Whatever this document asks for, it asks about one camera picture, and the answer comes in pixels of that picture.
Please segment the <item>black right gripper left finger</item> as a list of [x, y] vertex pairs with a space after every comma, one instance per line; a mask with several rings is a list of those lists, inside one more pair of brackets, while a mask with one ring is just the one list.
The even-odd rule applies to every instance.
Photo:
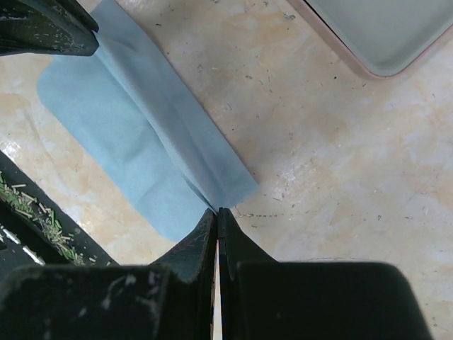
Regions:
[[1, 286], [2, 339], [211, 339], [217, 219], [146, 266], [29, 266]]

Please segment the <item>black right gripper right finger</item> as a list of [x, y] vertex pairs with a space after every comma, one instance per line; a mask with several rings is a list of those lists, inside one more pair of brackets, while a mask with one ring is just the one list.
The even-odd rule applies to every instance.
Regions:
[[280, 262], [222, 208], [219, 274], [225, 339], [430, 339], [406, 277], [389, 263]]

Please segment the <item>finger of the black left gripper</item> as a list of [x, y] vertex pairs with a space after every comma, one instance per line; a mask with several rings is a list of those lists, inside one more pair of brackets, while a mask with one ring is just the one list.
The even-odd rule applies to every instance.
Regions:
[[3, 0], [1, 55], [34, 53], [91, 56], [96, 21], [73, 0]]

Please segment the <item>light blue cleaning cloth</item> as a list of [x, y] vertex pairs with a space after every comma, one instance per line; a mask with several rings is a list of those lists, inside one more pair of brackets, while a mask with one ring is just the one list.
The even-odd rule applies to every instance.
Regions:
[[57, 56], [42, 104], [134, 209], [177, 242], [206, 210], [231, 208], [257, 183], [156, 44], [114, 1], [93, 10], [98, 49]]

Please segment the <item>pink glasses case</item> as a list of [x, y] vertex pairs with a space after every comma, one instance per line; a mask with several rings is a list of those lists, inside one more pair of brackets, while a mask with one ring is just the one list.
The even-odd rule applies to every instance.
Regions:
[[291, 1], [291, 6], [354, 72], [403, 72], [452, 32], [451, 1]]

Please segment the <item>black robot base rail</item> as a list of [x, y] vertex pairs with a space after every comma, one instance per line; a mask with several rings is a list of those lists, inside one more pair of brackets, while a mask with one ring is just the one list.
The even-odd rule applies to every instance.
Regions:
[[23, 266], [115, 261], [14, 162], [1, 154], [1, 279]]

